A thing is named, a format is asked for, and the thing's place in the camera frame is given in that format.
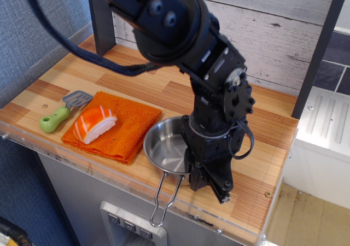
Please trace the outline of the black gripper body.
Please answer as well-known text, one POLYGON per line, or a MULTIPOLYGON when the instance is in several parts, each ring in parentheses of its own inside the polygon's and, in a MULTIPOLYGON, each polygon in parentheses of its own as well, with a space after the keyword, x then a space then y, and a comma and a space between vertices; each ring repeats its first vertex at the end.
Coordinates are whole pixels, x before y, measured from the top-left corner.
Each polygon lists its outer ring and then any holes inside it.
POLYGON ((198 168, 204 167, 209 174, 210 187, 219 203, 228 202, 234 187, 231 160, 240 150, 245 135, 244 127, 235 124, 221 138, 208 138, 195 132, 190 125, 191 117, 182 116, 182 135, 195 157, 198 168))

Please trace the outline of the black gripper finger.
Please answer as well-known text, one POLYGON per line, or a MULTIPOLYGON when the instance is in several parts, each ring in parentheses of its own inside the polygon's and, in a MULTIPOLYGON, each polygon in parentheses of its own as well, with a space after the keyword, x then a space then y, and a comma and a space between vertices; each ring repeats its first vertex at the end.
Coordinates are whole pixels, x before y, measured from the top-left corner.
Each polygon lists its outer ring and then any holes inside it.
POLYGON ((190 173, 190 188, 193 191, 198 191, 201 188, 210 186, 209 174, 204 167, 191 167, 190 173))
POLYGON ((190 149, 185 150, 184 154, 185 169, 189 174, 198 174, 196 160, 190 149))

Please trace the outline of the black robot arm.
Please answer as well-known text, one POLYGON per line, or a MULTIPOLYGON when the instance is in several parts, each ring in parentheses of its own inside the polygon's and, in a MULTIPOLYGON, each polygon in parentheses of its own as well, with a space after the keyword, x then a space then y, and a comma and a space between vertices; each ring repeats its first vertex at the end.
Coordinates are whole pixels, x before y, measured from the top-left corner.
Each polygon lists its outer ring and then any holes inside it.
POLYGON ((233 189, 231 160, 244 136, 254 99, 245 60, 220 33, 203 0, 105 0, 132 27, 138 50, 152 64, 177 66, 190 77, 194 110, 182 117, 190 186, 210 186, 218 201, 233 189))

